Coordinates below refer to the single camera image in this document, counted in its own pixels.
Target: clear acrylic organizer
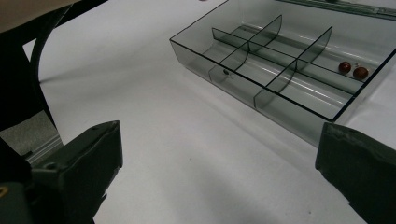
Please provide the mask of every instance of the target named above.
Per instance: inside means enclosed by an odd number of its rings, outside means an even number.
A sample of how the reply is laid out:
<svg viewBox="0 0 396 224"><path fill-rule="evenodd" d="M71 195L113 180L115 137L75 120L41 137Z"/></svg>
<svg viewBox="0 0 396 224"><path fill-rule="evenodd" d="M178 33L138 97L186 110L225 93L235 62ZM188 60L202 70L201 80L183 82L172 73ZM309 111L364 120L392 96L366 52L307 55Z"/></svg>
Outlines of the clear acrylic organizer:
<svg viewBox="0 0 396 224"><path fill-rule="evenodd" d="M229 0L170 41L192 72L317 146L395 64L396 21L294 1Z"/></svg>

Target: white table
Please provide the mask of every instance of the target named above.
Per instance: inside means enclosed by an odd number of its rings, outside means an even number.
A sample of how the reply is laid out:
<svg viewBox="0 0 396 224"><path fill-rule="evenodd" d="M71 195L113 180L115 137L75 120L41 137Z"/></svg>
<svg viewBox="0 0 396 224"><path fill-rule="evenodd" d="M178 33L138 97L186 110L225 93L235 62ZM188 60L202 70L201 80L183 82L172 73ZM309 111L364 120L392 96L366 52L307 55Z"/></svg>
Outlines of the white table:
<svg viewBox="0 0 396 224"><path fill-rule="evenodd" d="M364 223L316 148L178 63L169 38L221 2L112 0L50 36L40 79L64 142L121 124L96 223ZM396 68L347 126L396 148L395 85Z"/></svg>

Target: transparent container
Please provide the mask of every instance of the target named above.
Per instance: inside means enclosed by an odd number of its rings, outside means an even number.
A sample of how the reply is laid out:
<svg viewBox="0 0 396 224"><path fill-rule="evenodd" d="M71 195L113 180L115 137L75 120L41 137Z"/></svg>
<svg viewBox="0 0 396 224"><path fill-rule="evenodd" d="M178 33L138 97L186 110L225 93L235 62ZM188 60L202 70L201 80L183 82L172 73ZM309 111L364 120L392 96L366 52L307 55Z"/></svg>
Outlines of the transparent container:
<svg viewBox="0 0 396 224"><path fill-rule="evenodd" d="M192 72L317 146L395 64L396 21L300 2L229 0L170 41Z"/></svg>

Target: white tabletop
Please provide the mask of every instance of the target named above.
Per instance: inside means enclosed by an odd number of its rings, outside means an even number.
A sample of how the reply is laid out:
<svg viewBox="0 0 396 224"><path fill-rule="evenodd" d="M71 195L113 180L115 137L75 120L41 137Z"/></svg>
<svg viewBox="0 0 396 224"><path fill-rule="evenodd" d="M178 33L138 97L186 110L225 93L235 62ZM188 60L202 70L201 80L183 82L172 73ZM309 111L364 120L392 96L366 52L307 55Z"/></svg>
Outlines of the white tabletop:
<svg viewBox="0 0 396 224"><path fill-rule="evenodd" d="M96 223L364 223L316 148L177 61L169 38L221 2L112 0L50 36L40 79L64 142L121 124ZM395 84L394 68L347 124L394 148Z"/></svg>

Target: black wire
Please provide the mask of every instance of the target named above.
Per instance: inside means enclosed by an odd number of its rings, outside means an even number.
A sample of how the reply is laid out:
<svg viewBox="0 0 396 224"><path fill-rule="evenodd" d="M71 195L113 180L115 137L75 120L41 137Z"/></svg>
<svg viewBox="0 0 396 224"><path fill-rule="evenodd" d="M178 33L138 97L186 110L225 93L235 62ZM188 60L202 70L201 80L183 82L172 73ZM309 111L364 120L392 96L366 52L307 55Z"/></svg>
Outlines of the black wire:
<svg viewBox="0 0 396 224"><path fill-rule="evenodd" d="M47 39L50 36L50 33L58 25L58 23L61 21L61 19L64 17L64 15L72 6L73 5L67 7L61 7L50 14L49 19L44 24L44 27L42 28L41 32L38 34L37 39L35 40L35 45L33 46L32 56L30 60L30 73L31 73L30 78L33 86L33 91L35 92L35 96L38 102L41 104L42 108L46 112L47 116L49 117L54 127L56 127L56 125L50 113L50 108L47 104L44 93L41 90L40 80L38 77L40 57L41 57L41 53L43 52L44 45L46 44Z"/></svg>

